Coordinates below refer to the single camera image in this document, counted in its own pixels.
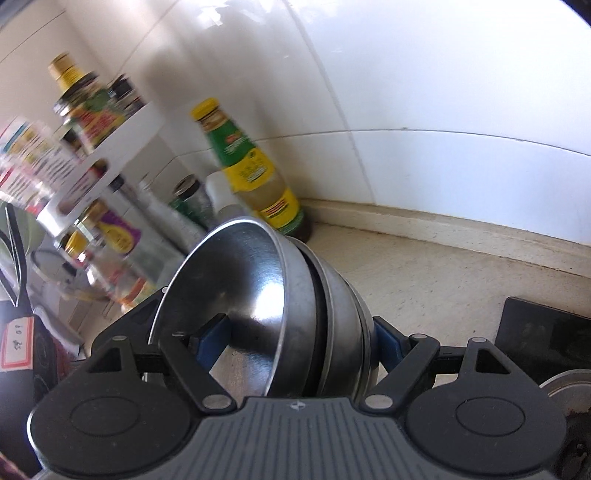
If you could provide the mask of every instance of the stacked metal bowls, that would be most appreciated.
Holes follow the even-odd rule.
[[[195,247],[162,299],[150,343],[219,313],[232,336],[211,373],[238,402],[357,401],[375,384],[377,339],[363,299],[310,248],[260,220],[226,222]]]

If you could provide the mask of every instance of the purple label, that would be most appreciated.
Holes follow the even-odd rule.
[[[96,226],[109,246],[122,255],[129,254],[142,236],[141,230],[132,227],[112,210],[107,210]]]

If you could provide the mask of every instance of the cooking oil bottle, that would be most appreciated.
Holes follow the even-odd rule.
[[[232,190],[268,224],[303,242],[311,222],[275,165],[220,109],[215,98],[197,105],[191,115],[209,138]]]

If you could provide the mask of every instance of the metal screw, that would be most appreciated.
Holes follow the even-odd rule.
[[[370,395],[365,397],[365,404],[372,410],[385,410],[394,405],[394,401],[387,395]]]
[[[203,399],[203,406],[209,410],[223,410],[232,404],[232,399],[227,395],[208,395]]]

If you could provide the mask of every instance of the condiment bottle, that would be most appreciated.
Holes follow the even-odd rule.
[[[157,288],[167,286],[184,261],[183,255],[167,242],[160,241],[151,229],[133,227],[101,199],[85,210],[77,228],[90,232],[94,238],[93,231],[98,230],[107,245]]]
[[[72,125],[87,153],[125,122],[125,113],[97,80],[98,75],[84,74],[69,53],[57,56],[49,65],[49,72],[62,92],[54,112],[64,118],[64,124]]]
[[[117,102],[117,106],[123,110],[127,118],[145,106],[142,97],[124,75],[119,75],[109,88],[109,94]]]
[[[207,230],[217,227],[212,201],[205,191],[205,185],[202,185],[195,175],[187,175],[183,178],[177,183],[173,193],[176,198],[189,205],[199,218],[199,223]]]
[[[212,144],[232,190],[271,226],[306,242],[310,219],[269,158],[222,111],[215,98],[191,115]]]
[[[66,234],[60,246],[85,268],[91,285],[101,286],[111,300],[121,305],[135,307],[156,290],[100,239],[89,242],[75,231]]]

